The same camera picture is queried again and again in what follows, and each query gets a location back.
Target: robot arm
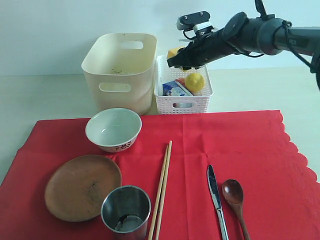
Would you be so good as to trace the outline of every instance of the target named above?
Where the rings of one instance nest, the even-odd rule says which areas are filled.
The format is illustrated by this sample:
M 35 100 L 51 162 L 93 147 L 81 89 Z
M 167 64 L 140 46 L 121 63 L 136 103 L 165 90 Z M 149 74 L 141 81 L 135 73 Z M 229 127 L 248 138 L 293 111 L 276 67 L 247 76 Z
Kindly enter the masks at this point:
M 320 27 L 292 27 L 290 22 L 276 18 L 274 14 L 267 15 L 261 0 L 256 0 L 255 6 L 260 17 L 248 18 L 244 12 L 239 12 L 219 30 L 212 27 L 206 11 L 179 17 L 177 28 L 183 30 L 190 42 L 176 56 L 167 59 L 168 66 L 198 69 L 232 54 L 257 58 L 290 51 L 310 68 L 311 73 L 316 73 L 320 89 Z M 195 33 L 193 38 L 186 35 L 191 30 Z M 311 63 L 300 54 L 312 56 Z

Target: butter knife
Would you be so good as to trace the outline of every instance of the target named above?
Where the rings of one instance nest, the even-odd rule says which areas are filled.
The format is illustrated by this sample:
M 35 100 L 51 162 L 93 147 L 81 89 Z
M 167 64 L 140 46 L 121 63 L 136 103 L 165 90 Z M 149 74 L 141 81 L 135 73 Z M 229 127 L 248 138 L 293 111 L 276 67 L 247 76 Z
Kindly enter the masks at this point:
M 209 190 L 211 193 L 212 201 L 219 218 L 222 240 L 229 240 L 224 212 L 222 211 L 221 200 L 219 196 L 218 184 L 217 184 L 214 168 L 212 167 L 212 165 L 208 166 L 207 178 L 208 178 Z

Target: table surface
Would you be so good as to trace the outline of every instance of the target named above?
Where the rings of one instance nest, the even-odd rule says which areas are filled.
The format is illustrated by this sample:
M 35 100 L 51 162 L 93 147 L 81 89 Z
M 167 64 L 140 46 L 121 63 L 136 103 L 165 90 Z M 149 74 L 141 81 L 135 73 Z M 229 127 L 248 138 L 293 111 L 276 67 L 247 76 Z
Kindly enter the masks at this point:
M 320 175 L 320 91 L 307 67 L 212 70 L 209 75 L 209 113 L 280 110 L 286 133 Z M 158 113 L 152 101 L 148 115 Z M 37 121 L 95 113 L 83 75 L 0 77 L 0 183 Z

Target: chopsticks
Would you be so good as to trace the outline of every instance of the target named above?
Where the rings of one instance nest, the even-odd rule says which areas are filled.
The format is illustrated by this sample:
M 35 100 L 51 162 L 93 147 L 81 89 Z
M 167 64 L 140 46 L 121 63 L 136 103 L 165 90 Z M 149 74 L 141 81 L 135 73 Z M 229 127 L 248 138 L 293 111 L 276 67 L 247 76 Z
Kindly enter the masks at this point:
M 168 181 L 168 170 L 169 170 L 169 164 L 170 164 L 171 148 L 172 148 L 172 141 L 169 141 L 169 144 L 166 146 L 166 150 L 165 150 L 165 154 L 164 154 L 161 175 L 160 175 L 160 180 L 159 180 L 159 186 L 158 186 L 158 191 L 156 194 L 156 200 L 155 200 L 153 216 L 152 216 L 151 226 L 150 226 L 149 235 L 148 235 L 148 240 L 152 240 L 154 230 L 155 230 L 159 201 L 161 201 L 159 213 L 158 213 L 159 214 L 158 215 L 158 222 L 156 225 L 156 233 L 155 233 L 155 240 L 159 239 L 162 213 L 163 213 L 164 204 L 165 204 L 165 195 L 166 195 L 166 187 L 167 187 L 167 181 Z

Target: bowl rim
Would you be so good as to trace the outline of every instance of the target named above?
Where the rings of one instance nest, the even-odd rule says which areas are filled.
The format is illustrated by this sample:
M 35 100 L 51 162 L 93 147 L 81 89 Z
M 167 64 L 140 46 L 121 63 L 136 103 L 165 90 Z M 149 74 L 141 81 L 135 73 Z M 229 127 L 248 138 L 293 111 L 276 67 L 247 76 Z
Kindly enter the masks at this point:
M 137 119 L 139 120 L 139 129 L 137 130 L 136 134 L 131 137 L 130 139 L 124 141 L 124 142 L 121 142 L 121 143 L 118 143 L 118 144 L 112 144 L 112 145 L 106 145 L 106 144 L 99 144 L 97 142 L 95 142 L 93 139 L 91 139 L 89 136 L 88 136 L 88 125 L 90 122 L 93 121 L 94 118 L 97 118 L 99 115 L 101 115 L 102 113 L 105 113 L 105 112 L 113 112 L 113 111 L 126 111 L 126 112 L 130 112 L 131 114 L 133 114 L 134 116 L 137 117 Z M 124 145 L 124 144 L 127 144 L 129 142 L 131 142 L 132 140 L 134 140 L 138 134 L 140 133 L 142 129 L 142 119 L 141 117 L 139 116 L 139 114 L 137 114 L 135 111 L 132 111 L 131 109 L 128 109 L 128 108 L 124 108 L 124 107 L 114 107 L 114 108 L 108 108 L 108 109 L 105 109 L 105 110 L 102 110 L 98 113 L 96 113 L 94 116 L 92 116 L 89 121 L 86 123 L 85 125 L 85 135 L 86 137 L 88 138 L 88 140 L 90 142 L 92 142 L 93 144 L 95 145 L 98 145 L 98 146 L 101 146 L 101 147 L 119 147 L 121 145 Z

